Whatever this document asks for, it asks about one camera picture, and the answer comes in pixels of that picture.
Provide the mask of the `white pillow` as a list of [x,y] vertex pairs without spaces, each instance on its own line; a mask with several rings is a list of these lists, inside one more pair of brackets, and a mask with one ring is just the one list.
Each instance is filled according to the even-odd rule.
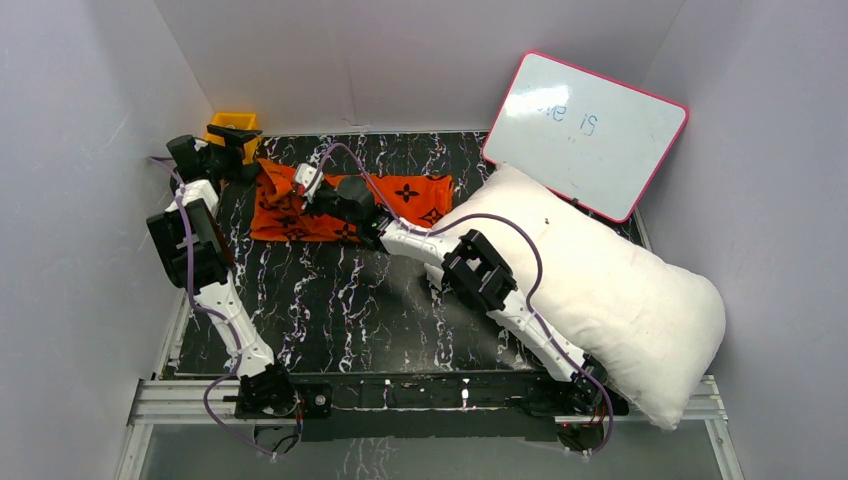
[[438,225],[482,232],[534,308],[594,356],[652,424],[676,429],[725,334],[725,306],[707,278],[664,262],[509,165]]

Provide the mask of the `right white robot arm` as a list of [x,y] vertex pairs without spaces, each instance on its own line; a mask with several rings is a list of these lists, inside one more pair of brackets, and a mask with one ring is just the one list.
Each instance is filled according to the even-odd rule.
[[565,382],[565,405],[587,414],[610,404],[605,371],[530,303],[508,262],[475,229],[454,235],[448,228],[420,229],[376,202],[373,183],[351,176],[332,186],[317,169],[303,164],[294,175],[294,191],[309,213],[326,214],[353,225],[370,250],[404,256],[438,268],[439,284],[451,288],[468,308],[486,314],[531,350],[556,381]]

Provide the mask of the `orange patterned pillowcase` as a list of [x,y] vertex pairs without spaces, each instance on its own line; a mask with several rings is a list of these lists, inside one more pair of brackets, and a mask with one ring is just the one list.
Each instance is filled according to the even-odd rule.
[[312,200],[295,181],[296,169],[261,159],[251,237],[268,242],[356,242],[357,226],[393,210],[429,228],[453,209],[450,175],[325,175]]

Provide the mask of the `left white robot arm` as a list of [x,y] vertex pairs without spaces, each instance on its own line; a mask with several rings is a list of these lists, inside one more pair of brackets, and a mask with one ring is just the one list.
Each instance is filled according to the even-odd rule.
[[194,135],[167,142],[174,200],[146,225],[170,282],[211,321],[233,360],[238,412],[287,416],[299,403],[299,391],[241,302],[233,256],[215,219],[224,184],[256,179],[258,166],[245,159],[248,143],[262,133],[215,124],[206,131],[219,142]]

